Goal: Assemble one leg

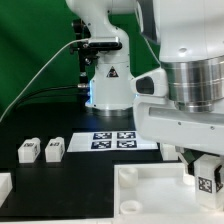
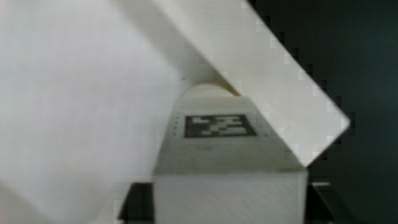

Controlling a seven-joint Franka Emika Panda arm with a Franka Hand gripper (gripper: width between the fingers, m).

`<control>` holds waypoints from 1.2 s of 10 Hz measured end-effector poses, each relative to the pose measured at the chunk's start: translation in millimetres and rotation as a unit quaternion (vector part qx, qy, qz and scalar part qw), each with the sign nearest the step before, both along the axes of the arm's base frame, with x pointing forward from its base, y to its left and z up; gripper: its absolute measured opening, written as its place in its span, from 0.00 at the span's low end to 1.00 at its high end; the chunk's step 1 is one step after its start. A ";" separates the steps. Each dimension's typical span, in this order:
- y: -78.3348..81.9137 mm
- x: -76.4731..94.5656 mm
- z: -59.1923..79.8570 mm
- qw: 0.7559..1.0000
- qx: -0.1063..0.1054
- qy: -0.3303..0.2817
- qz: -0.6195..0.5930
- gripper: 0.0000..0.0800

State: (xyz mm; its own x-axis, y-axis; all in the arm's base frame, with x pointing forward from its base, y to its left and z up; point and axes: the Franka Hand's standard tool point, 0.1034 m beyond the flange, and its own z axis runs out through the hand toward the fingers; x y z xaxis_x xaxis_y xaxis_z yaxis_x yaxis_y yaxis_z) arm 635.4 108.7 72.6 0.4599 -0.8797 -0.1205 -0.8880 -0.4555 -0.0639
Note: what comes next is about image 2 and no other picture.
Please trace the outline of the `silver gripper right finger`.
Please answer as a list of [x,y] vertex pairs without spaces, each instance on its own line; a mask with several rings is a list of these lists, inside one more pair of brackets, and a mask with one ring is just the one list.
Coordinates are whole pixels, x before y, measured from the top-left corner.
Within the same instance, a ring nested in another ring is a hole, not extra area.
[[328,182],[312,182],[307,186],[305,224],[355,224],[353,215]]

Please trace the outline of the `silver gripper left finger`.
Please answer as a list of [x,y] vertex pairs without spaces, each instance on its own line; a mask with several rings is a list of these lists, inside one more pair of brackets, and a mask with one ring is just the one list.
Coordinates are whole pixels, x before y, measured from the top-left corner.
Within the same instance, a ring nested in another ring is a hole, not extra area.
[[133,183],[117,219],[121,224],[154,224],[153,184]]

